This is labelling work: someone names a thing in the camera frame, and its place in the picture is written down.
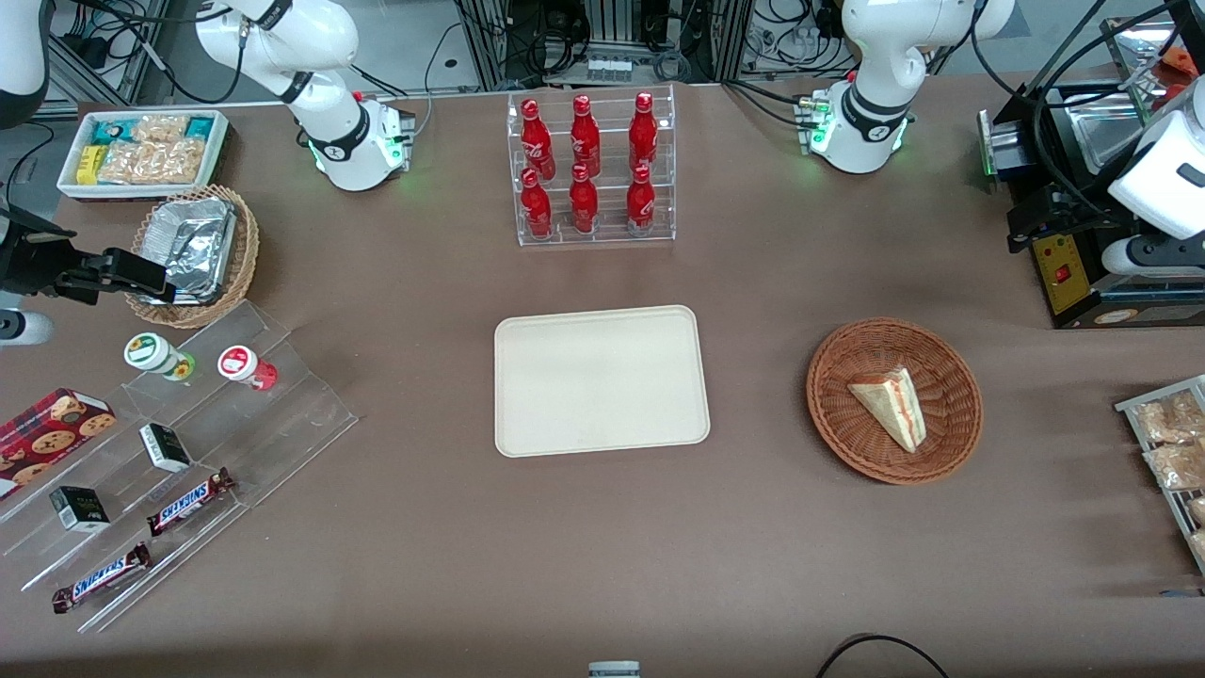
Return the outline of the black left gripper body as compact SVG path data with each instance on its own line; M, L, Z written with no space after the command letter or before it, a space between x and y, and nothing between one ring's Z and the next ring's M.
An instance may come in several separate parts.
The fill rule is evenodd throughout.
M1031 231L1031 249L1041 249L1040 241L1050 236L1071 237L1077 232L1133 234L1133 220L1117 210L1103 207L1100 212L1064 193L1056 185L1041 185L1031 191L1036 208L1036 226Z

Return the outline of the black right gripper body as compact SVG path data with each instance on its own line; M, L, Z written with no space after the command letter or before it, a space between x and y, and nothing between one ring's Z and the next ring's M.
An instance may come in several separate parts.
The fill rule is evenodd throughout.
M95 305L100 293L120 291L95 263L104 257L74 248L74 231L31 214L27 210L2 210L6 230L1 244L1 288L23 297L65 297Z

